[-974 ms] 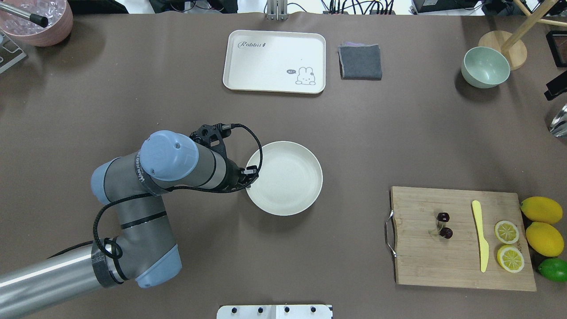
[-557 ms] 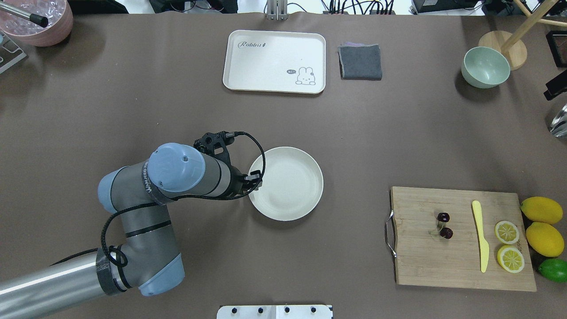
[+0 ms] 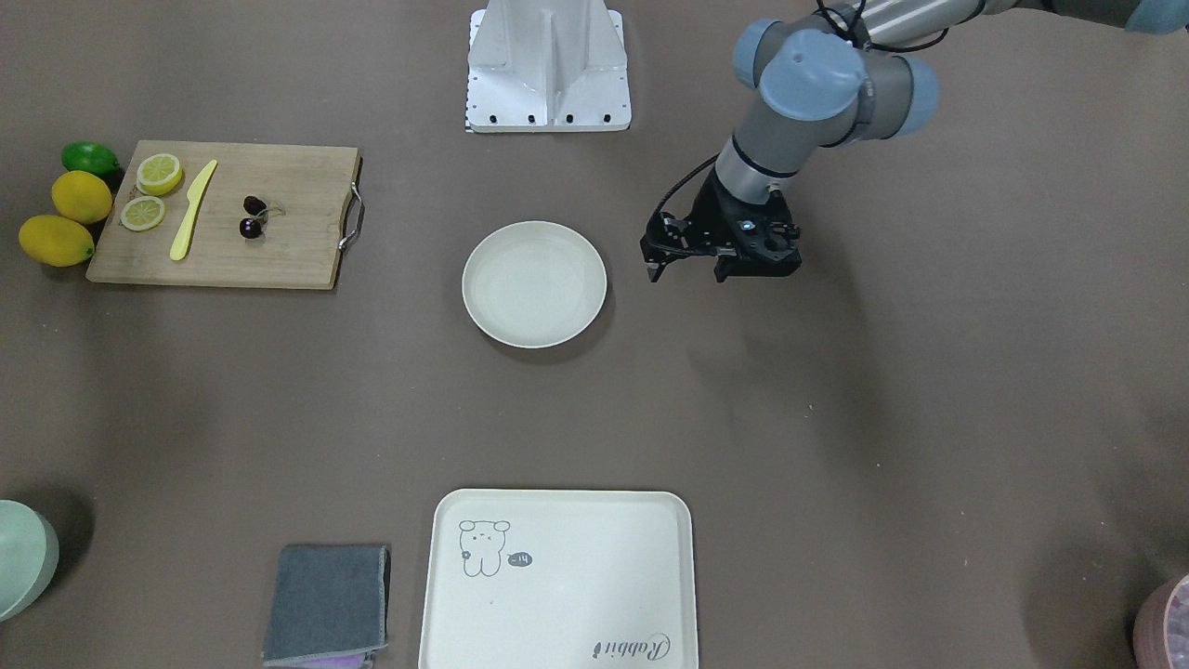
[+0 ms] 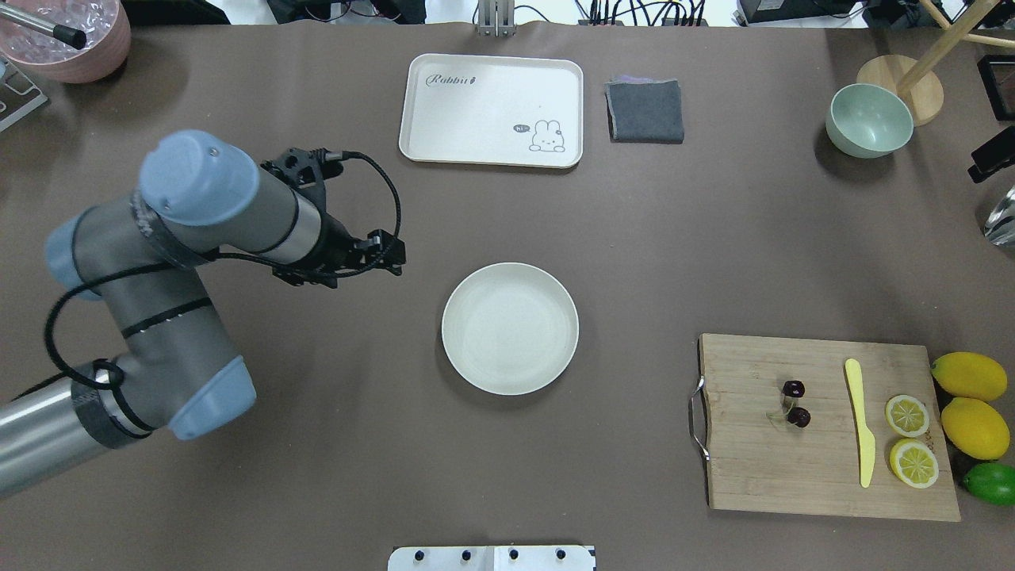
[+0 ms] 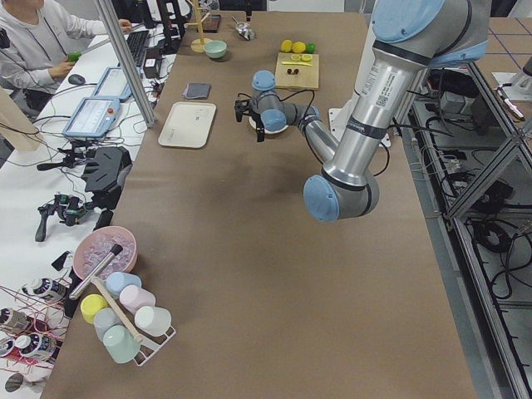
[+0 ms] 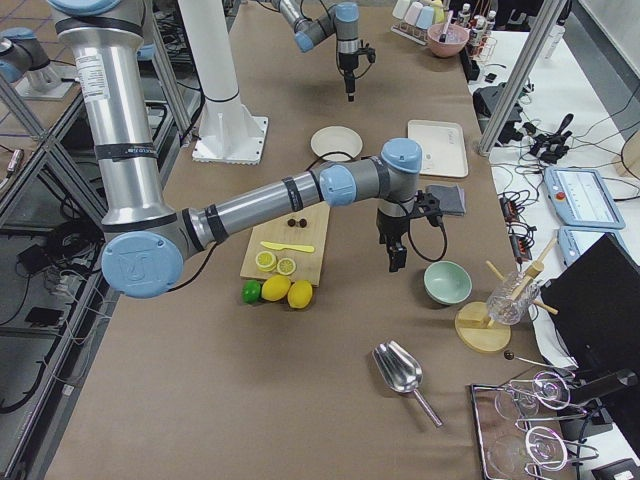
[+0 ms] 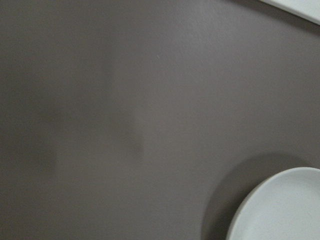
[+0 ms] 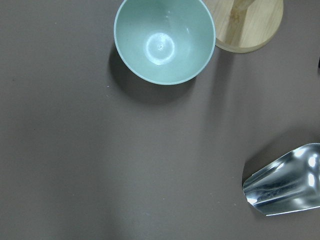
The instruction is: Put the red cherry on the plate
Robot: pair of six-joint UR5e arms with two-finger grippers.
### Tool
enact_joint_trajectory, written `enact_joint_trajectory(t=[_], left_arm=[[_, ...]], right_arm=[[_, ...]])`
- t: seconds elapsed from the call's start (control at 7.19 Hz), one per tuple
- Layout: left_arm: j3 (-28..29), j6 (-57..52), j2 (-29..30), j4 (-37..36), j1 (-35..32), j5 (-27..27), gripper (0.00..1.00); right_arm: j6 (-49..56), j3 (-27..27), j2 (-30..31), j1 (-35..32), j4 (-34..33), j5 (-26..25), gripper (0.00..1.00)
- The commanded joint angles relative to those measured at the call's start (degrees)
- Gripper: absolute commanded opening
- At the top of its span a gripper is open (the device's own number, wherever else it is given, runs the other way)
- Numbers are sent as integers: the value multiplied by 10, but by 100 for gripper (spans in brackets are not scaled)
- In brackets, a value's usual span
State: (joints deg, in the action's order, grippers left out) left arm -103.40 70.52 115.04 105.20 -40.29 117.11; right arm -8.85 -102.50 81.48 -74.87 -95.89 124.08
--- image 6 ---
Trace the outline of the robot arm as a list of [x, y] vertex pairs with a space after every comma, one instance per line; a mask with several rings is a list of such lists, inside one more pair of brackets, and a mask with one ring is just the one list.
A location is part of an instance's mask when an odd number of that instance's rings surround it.
[[[102, 273], [115, 290], [152, 298], [176, 290], [184, 261], [229, 234], [322, 201], [330, 206], [380, 198], [376, 225], [386, 243], [389, 271], [404, 267], [401, 243], [413, 207], [422, 150], [407, 138], [387, 141], [378, 156], [324, 165], [242, 194], [204, 210], [176, 212], [163, 198], [157, 151], [151, 139], [137, 62], [151, 27], [149, 1], [47, 1], [59, 39], [74, 54], [77, 73], [108, 202], [102, 220], [106, 246]], [[211, 10], [180, 3], [182, 18], [205, 97], [196, 147], [204, 160], [259, 163], [268, 119], [253, 117], [241, 103], [222, 5]], [[357, 43], [353, 2], [332, 8], [311, 27], [297, 6], [285, 1], [283, 16], [295, 25], [296, 42], [309, 51], [322, 40], [321, 22], [337, 22], [341, 44]]]
[[312, 19], [304, 14], [302, 1], [258, 1], [258, 4], [283, 16], [292, 28], [295, 42], [303, 53], [335, 36], [336, 67], [344, 80], [347, 99], [353, 102], [360, 57], [367, 56], [369, 64], [375, 62], [375, 50], [359, 36], [358, 5], [353, 1], [343, 1], [326, 7], [321, 1], [324, 13], [317, 19]]

